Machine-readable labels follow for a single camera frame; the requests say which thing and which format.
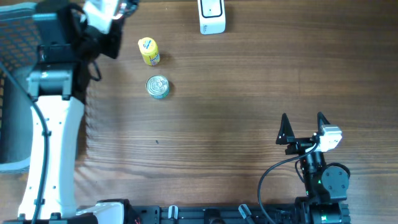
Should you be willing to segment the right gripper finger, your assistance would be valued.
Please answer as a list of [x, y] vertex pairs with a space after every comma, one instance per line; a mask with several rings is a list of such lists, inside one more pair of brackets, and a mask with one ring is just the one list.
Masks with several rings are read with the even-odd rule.
[[287, 114], [284, 113], [281, 117], [280, 129], [275, 143], [279, 145], [287, 145], [293, 143], [294, 141], [295, 141], [294, 132], [290, 125], [290, 121], [287, 117]]
[[324, 114], [319, 111], [317, 113], [317, 127], [318, 129], [321, 129], [323, 125], [329, 125], [330, 122], [326, 119], [326, 117], [324, 116]]

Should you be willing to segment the yellow mentos gum bottle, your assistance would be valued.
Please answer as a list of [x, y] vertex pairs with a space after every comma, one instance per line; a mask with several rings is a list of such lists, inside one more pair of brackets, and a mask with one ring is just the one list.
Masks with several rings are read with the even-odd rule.
[[154, 66], [160, 62], [159, 48], [154, 39], [144, 37], [137, 44], [145, 64]]

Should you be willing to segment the round tin can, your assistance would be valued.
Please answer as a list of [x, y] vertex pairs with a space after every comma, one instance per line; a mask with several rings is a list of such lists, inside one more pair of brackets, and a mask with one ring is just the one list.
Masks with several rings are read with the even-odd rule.
[[146, 81], [146, 90], [155, 99], [164, 99], [170, 91], [169, 81], [163, 75], [154, 75]]

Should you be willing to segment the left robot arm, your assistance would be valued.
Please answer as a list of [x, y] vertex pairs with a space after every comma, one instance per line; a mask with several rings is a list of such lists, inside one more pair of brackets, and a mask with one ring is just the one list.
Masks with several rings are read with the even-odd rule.
[[89, 66], [99, 55], [116, 58], [124, 21], [137, 1], [24, 2], [1, 8], [12, 29], [32, 19], [39, 34], [37, 62], [22, 96], [32, 110], [32, 149], [27, 186], [17, 223], [129, 223], [128, 200], [103, 200], [78, 210], [74, 197], [77, 138], [92, 80]]

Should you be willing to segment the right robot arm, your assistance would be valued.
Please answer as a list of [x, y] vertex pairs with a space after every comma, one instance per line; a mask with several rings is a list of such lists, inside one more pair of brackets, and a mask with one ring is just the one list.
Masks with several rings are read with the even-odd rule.
[[351, 173], [343, 164], [326, 163], [324, 153], [337, 147], [342, 130], [317, 114], [317, 132], [296, 138], [286, 114], [282, 115], [276, 144], [286, 145], [287, 155], [298, 155], [305, 197], [295, 199], [292, 214], [282, 215], [282, 223], [347, 224], [351, 222], [347, 199]]

